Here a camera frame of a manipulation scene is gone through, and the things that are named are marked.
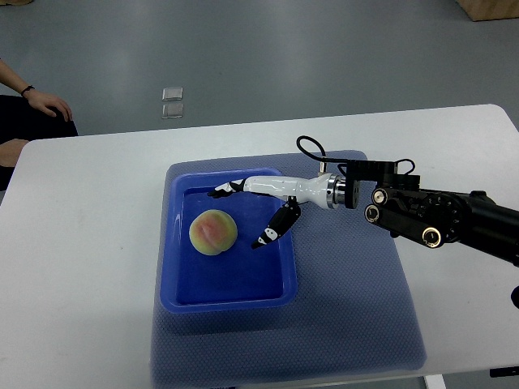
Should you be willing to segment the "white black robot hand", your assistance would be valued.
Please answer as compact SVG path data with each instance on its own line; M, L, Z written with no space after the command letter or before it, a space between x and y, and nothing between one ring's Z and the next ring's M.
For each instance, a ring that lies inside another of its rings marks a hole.
M250 192L284 202L272 216L251 248L266 246L285 235L301 216L300 205L311 202L323 209L334 209L339 200L336 194L341 179L336 174L325 173L312 179L282 176L251 176L224 183L208 192L214 199L229 197L234 193Z

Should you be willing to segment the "person's hand with wristband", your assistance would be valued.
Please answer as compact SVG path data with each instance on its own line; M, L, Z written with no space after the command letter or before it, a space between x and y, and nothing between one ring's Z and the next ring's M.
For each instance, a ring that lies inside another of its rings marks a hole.
M56 117L56 112L59 112L65 121L73 120L73 115L70 106L60 97L46 92L40 92L36 89L29 89L24 93L24 98L29 105L47 114L50 117Z

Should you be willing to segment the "person's forearm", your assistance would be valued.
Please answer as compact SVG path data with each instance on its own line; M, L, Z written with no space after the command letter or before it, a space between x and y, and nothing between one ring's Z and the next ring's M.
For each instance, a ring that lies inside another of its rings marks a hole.
M28 99L34 87L22 79L14 72L3 60L0 60L0 80L1 84L19 93Z

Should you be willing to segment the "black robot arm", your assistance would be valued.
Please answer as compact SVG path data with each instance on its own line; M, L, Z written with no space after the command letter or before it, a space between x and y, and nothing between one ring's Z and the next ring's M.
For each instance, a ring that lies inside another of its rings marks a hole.
M496 204L483 190L458 193L428 190L412 171L399 173L397 162L339 160L341 177L333 189L335 203L357 206L361 182L374 182L366 220L431 249L459 242L518 264L518 212Z

